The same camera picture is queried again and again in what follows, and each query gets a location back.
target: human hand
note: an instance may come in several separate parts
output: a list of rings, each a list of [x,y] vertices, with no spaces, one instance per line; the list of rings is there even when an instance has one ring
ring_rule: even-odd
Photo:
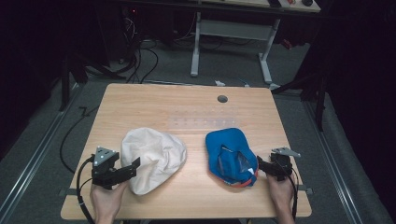
[[[267,179],[279,224],[294,223],[290,207],[291,199],[294,196],[293,185],[288,178],[285,178],[285,180],[282,181],[277,181],[275,176],[267,174]]]
[[[127,186],[128,181],[120,183],[116,189],[104,189],[92,184],[90,196],[96,224],[113,223],[120,211],[122,194]]]

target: dark background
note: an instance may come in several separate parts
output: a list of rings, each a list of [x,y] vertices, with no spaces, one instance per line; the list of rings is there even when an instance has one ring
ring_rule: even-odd
[[[308,51],[296,79],[320,71],[322,60],[336,50],[337,57],[327,70],[327,92],[361,165],[395,220],[395,1],[318,3],[322,14],[347,15],[351,20],[320,26],[315,21],[286,19],[281,22],[276,42],[288,39],[292,45],[316,44]],[[186,21],[191,21],[193,14],[158,10],[141,10],[142,22],[148,27],[144,32],[172,45],[173,30],[183,33],[189,29]],[[112,23],[106,26],[100,12],[91,5],[58,5],[54,1],[8,2],[0,9],[0,158],[38,107],[49,99],[66,53],[78,50],[100,64],[108,64],[111,53],[106,39],[114,33],[109,35]],[[233,20],[246,18],[233,16]],[[313,85],[317,87],[318,83],[308,82],[300,88]]]

